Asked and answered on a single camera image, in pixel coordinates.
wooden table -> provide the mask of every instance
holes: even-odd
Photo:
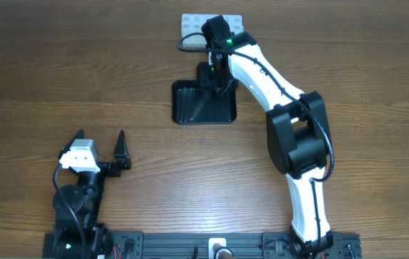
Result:
[[[396,0],[0,1],[0,256],[41,256],[58,151],[79,128],[101,160],[126,131],[132,170],[108,180],[99,218],[113,230],[289,230],[287,182],[244,87],[232,124],[171,120],[171,84],[207,59],[176,50],[187,12],[243,15],[271,64],[323,95],[332,229],[359,233],[365,257],[409,258],[409,1]]]

white plastic part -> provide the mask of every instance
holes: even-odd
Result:
[[[193,32],[202,32],[203,24],[217,15],[219,14],[182,14],[182,37]],[[243,17],[241,15],[224,14],[223,17],[230,26],[231,32],[235,34],[243,32]],[[206,40],[203,36],[193,36],[186,39],[183,44],[184,47],[205,47]]]
[[[62,168],[72,167],[77,173],[81,171],[100,172],[96,165],[96,148],[93,140],[74,140],[67,151],[59,160]]]
[[[270,71],[279,84],[284,87],[286,92],[291,96],[299,99],[299,95],[304,93],[286,81],[286,79],[270,65],[258,45],[246,45],[235,51],[246,54],[252,58],[257,58],[257,61],[261,62]],[[277,85],[262,71],[261,67],[247,58],[230,55],[228,57],[228,66],[233,77],[238,79],[249,89],[266,112],[273,109],[277,104],[284,106],[291,102],[289,98],[282,95]]]
[[[314,168],[302,174],[300,180],[293,179],[289,174],[286,175],[292,202],[292,228],[303,242],[318,239],[313,191],[309,180],[310,178],[322,178],[324,172],[325,168]],[[321,237],[324,237],[326,232],[331,230],[331,226],[325,215],[323,183],[315,183],[315,192],[317,195],[318,216],[320,217]]]

black object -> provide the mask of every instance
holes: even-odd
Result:
[[[127,259],[208,259],[208,240],[223,237],[227,247],[238,259],[295,259],[291,254],[292,242],[272,242],[282,237],[292,241],[290,233],[265,232],[262,234],[144,234],[142,232],[112,232],[114,242],[120,244],[122,258]],[[357,259],[361,256],[358,235],[333,232],[333,246],[323,251],[325,258],[354,259],[348,244],[354,248]],[[45,236],[43,255],[52,247],[53,235]]]
[[[225,124],[236,118],[235,89],[230,73],[208,63],[197,66],[197,80],[173,83],[173,120],[177,124]]]
[[[300,101],[310,109],[331,139],[325,103],[320,94],[316,91],[302,94]],[[294,131],[291,123],[293,118],[307,121],[307,125]],[[288,173],[294,179],[300,179],[305,171],[326,166],[328,149],[321,131],[300,106],[295,103],[277,105],[266,113],[266,120],[270,158],[280,173]]]
[[[61,150],[59,158],[70,150],[75,139],[84,138],[84,131],[80,129],[76,136]],[[76,215],[78,224],[83,227],[87,246],[81,244],[77,225],[69,211],[56,194],[53,198],[55,210],[55,226],[53,244],[51,248],[43,249],[44,258],[79,258],[85,250],[87,258],[97,258],[97,255],[108,256],[112,253],[114,240],[107,226],[98,223],[97,217],[104,192],[106,177],[119,177],[121,170],[131,168],[131,160],[125,142],[125,132],[120,131],[114,149],[116,162],[97,162],[100,172],[81,171],[76,173],[76,185],[63,186],[61,191],[66,203],[70,205]]]

wooden tabletop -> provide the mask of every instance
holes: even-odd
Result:
[[[79,128],[100,160],[127,135],[132,170],[108,179],[100,211],[112,230],[289,230],[287,182],[244,87],[232,124],[171,119],[171,84],[207,59],[176,49],[183,13],[243,15],[271,64],[323,96],[331,228],[359,233],[365,257],[409,258],[409,1],[398,0],[0,1],[0,256],[41,256],[58,152]]]

wood grain surface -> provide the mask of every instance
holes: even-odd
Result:
[[[79,128],[105,160],[126,131],[132,170],[108,179],[99,218],[113,230],[289,230],[287,182],[244,87],[232,124],[171,119],[171,84],[207,59],[176,50],[183,13],[243,15],[271,64],[323,95],[332,229],[359,233],[367,258],[409,258],[409,1],[398,0],[0,1],[0,256],[41,256],[58,151]]]

